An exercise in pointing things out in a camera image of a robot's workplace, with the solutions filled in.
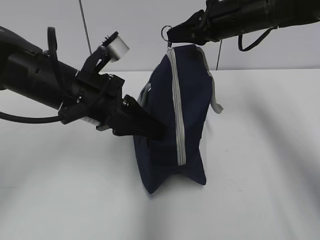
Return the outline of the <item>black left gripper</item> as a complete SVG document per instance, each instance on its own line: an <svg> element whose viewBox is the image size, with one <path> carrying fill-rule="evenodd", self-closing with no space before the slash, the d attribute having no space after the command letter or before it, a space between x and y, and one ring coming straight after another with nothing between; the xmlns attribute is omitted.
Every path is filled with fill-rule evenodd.
<svg viewBox="0 0 320 240"><path fill-rule="evenodd" d="M70 93L58 110L64 124L83 120L102 132L112 129L115 136L142 136L161 140L167 125L147 112L130 95L122 99L125 80L114 74L79 72L70 85Z"/></svg>

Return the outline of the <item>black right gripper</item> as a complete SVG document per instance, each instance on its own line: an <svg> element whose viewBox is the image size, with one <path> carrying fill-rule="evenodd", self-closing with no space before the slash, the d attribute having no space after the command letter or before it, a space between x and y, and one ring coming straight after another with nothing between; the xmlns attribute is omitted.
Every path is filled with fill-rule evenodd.
<svg viewBox="0 0 320 240"><path fill-rule="evenodd" d="M233 11L232 0L207 0L206 9L194 13L185 22L170 28L170 43L205 45L222 40L223 19Z"/></svg>

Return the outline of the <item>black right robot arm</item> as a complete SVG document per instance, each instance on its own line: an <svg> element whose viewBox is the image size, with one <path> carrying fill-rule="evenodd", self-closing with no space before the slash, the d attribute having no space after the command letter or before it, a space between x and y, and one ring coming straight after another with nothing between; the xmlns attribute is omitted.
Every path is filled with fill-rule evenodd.
<svg viewBox="0 0 320 240"><path fill-rule="evenodd" d="M167 31L171 43L208 42L320 20L318 0L208 0L206 9Z"/></svg>

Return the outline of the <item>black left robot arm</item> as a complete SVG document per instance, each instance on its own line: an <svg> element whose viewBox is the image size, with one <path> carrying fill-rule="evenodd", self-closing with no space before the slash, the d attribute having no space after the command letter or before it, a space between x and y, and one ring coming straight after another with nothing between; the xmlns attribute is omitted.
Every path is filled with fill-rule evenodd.
<svg viewBox="0 0 320 240"><path fill-rule="evenodd" d="M56 116L23 117L2 112L2 120L22 124L64 125L82 120L115 136L142 136L161 140L167 125L122 93L124 79L101 70L129 50L118 32L106 37L75 69L58 60L54 27L47 28L48 49L43 50L13 31L0 29L0 88L57 111Z"/></svg>

